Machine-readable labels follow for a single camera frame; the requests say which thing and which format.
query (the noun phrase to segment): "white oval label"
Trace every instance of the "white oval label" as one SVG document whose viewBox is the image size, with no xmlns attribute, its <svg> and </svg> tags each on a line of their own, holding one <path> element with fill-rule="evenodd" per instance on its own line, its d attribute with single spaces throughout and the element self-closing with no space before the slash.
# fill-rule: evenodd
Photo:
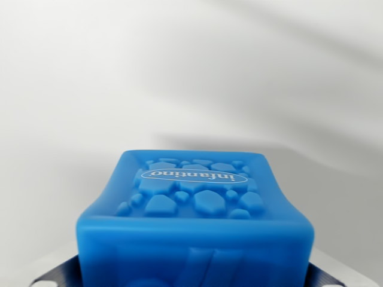
<svg viewBox="0 0 383 287">
<path fill-rule="evenodd" d="M 215 184 L 247 182 L 247 178 L 241 175 L 203 169 L 154 169 L 144 172 L 141 177 L 166 181 L 212 182 Z"/>
</svg>

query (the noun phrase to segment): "raised hexagonal bump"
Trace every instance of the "raised hexagonal bump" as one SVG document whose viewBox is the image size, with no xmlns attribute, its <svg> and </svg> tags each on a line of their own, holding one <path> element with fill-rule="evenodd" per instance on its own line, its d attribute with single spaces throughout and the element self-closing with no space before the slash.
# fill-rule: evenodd
<svg viewBox="0 0 383 287">
<path fill-rule="evenodd" d="M 242 166 L 244 166 L 244 162 L 242 160 L 233 160 L 232 161 L 232 165 L 236 168 L 236 169 L 240 169 Z"/>
<path fill-rule="evenodd" d="M 182 166 L 184 166 L 185 164 L 190 164 L 190 162 L 187 161 L 187 160 L 183 160 L 183 161 L 180 163 L 180 166 L 182 167 Z"/>
<path fill-rule="evenodd" d="M 152 163 L 149 165 L 149 169 L 173 169 L 175 168 L 175 164 L 173 163 L 165 163 L 165 162 L 160 162 L 160 163 Z"/>
<path fill-rule="evenodd" d="M 175 185 L 174 181 L 164 179 L 143 178 L 138 189 L 143 194 L 153 196 L 155 194 L 169 194 Z"/>
<path fill-rule="evenodd" d="M 209 167 L 213 162 L 211 160 L 192 160 L 193 163 Z"/>
<path fill-rule="evenodd" d="M 146 168 L 149 168 L 151 164 L 153 164 L 155 161 L 154 160 L 147 160 L 145 162 Z"/>
<path fill-rule="evenodd" d="M 244 167 L 242 168 L 242 170 L 243 170 L 245 173 L 250 174 L 250 168 L 249 168 L 248 166 L 244 166 Z"/>
<path fill-rule="evenodd" d="M 222 215 L 226 211 L 225 200 L 211 190 L 204 190 L 194 195 L 194 208 L 209 216 Z"/>
<path fill-rule="evenodd" d="M 263 200 L 257 193 L 245 193 L 239 199 L 240 207 L 246 209 L 250 213 L 259 213 L 264 209 Z"/>
<path fill-rule="evenodd" d="M 177 204 L 163 194 L 153 196 L 145 207 L 147 216 L 174 216 L 176 212 Z"/>
<path fill-rule="evenodd" d="M 236 172 L 236 169 L 228 163 L 214 163 L 210 166 L 211 170 L 216 170 L 218 172 Z"/>
<path fill-rule="evenodd" d="M 225 193 L 225 198 L 228 201 L 236 201 L 238 199 L 238 193 L 234 190 L 228 190 Z"/>
<path fill-rule="evenodd" d="M 190 181 L 180 181 L 178 186 L 181 190 L 186 191 L 190 194 L 197 193 L 202 191 L 205 188 L 205 183 L 203 182 L 190 182 Z"/>
<path fill-rule="evenodd" d="M 202 170 L 209 170 L 206 166 L 203 166 L 201 164 L 185 164 L 183 169 L 202 169 Z"/>
<path fill-rule="evenodd" d="M 138 193 L 130 198 L 130 204 L 134 207 L 138 207 L 144 203 L 144 200 L 144 196 L 141 193 Z"/>
<path fill-rule="evenodd" d="M 116 216 L 128 216 L 130 214 L 130 206 L 126 201 L 123 201 L 120 203 L 120 205 L 117 208 L 117 211 L 115 212 Z"/>
<path fill-rule="evenodd" d="M 247 180 L 247 191 L 249 193 L 256 193 L 258 191 L 258 185 L 253 178 Z"/>
<path fill-rule="evenodd" d="M 178 203 L 181 203 L 181 204 L 187 202 L 189 197 L 190 197 L 189 193 L 186 193 L 185 191 L 177 191 L 174 194 L 175 201 L 177 201 Z"/>
<path fill-rule="evenodd" d="M 249 211 L 245 209 L 234 209 L 233 211 L 230 212 L 229 218 L 232 219 L 250 219 L 250 213 Z"/>
<path fill-rule="evenodd" d="M 172 163 L 176 165 L 180 163 L 180 160 L 177 160 L 176 158 L 160 158 L 159 161 L 162 161 L 164 163 Z"/>
</svg>

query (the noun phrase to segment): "sensory block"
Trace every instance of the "sensory block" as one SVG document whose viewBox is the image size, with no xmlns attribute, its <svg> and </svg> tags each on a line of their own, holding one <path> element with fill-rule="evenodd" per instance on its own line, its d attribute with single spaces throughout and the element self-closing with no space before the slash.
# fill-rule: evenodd
<svg viewBox="0 0 383 287">
<path fill-rule="evenodd" d="M 303 287 L 313 239 L 249 152 L 127 151 L 77 222 L 84 287 Z"/>
</svg>

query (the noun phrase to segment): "raised pebble texture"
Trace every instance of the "raised pebble texture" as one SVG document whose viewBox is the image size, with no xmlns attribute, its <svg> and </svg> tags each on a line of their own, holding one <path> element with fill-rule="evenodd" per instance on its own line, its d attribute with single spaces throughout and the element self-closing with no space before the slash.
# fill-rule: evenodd
<svg viewBox="0 0 383 287">
<path fill-rule="evenodd" d="M 222 215 L 226 211 L 225 201 L 218 193 L 204 190 L 194 195 L 194 208 L 204 215 Z"/>
<path fill-rule="evenodd" d="M 145 207 L 147 216 L 174 216 L 177 212 L 177 204 L 163 194 L 153 196 Z"/>
<path fill-rule="evenodd" d="M 236 169 L 228 163 L 214 163 L 211 165 L 212 170 L 217 170 L 219 172 L 232 172 L 235 173 Z"/>
<path fill-rule="evenodd" d="M 189 199 L 190 195 L 189 193 L 186 193 L 185 191 L 177 191 L 174 194 L 175 201 L 179 203 L 185 203 Z"/>
<path fill-rule="evenodd" d="M 259 213 L 263 211 L 263 200 L 256 193 L 245 193 L 239 199 L 238 203 L 250 213 Z"/>
</svg>

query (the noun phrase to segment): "white surface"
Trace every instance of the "white surface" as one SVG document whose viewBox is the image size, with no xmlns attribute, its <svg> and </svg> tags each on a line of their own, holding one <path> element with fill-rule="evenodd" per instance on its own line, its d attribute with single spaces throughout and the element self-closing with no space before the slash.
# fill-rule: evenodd
<svg viewBox="0 0 383 287">
<path fill-rule="evenodd" d="M 381 1 L 0 2 L 0 276 L 127 149 L 264 153 L 316 245 L 383 282 Z"/>
</svg>

